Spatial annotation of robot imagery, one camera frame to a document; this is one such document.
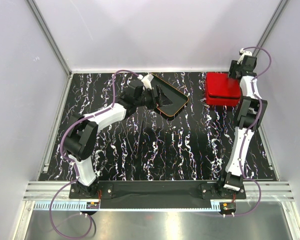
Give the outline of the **red chocolate box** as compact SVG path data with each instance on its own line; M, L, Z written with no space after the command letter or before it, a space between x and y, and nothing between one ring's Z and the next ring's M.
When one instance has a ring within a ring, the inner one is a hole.
M220 97L213 95L206 95L206 103L214 106L228 106L235 107L240 101L240 97Z

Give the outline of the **red box lid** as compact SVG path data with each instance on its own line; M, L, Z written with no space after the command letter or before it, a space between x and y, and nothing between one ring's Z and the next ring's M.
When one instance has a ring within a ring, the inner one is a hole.
M208 72L205 81L206 96L213 99L238 100L241 97L239 81L227 73Z

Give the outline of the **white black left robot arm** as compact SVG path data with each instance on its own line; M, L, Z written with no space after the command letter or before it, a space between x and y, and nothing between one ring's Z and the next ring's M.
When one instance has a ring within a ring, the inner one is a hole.
M60 154L70 161L75 170L75 183L87 198L98 193L95 183L91 155L97 142L97 133L115 122L120 122L134 114L138 107L155 110L170 106L173 101L161 85L146 88L141 80L132 81L117 96L114 103L88 116L74 114L70 117L68 127L61 139Z

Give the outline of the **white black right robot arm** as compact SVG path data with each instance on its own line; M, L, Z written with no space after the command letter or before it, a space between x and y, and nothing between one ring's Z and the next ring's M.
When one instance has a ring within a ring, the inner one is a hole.
M222 198L230 198L243 188L243 171L249 145L261 125L268 102L263 100L257 87L254 72L257 58L251 52L241 54L231 62L228 76L239 82L241 98L234 115L235 139L229 161L216 184L216 192Z

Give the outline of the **metal tweezers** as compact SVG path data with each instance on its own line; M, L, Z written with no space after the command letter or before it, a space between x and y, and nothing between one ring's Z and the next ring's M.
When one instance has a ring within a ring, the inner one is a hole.
M130 148L130 151L131 151L131 156L133 156L135 159L137 159L139 157L139 144L140 144L141 133L142 133L142 130L143 130L143 123L144 123L144 118L142 117L141 123L138 126L137 136L134 136L134 138L133 138L133 140L134 140L134 142L133 142L134 148L133 148L132 144L129 140L129 135L128 135L128 132L127 132L125 126L124 126L122 121L120 122L120 124L122 126L122 129L123 129L123 132L124 132L124 135L125 135L125 138L126 138L126 141L127 141L128 146Z

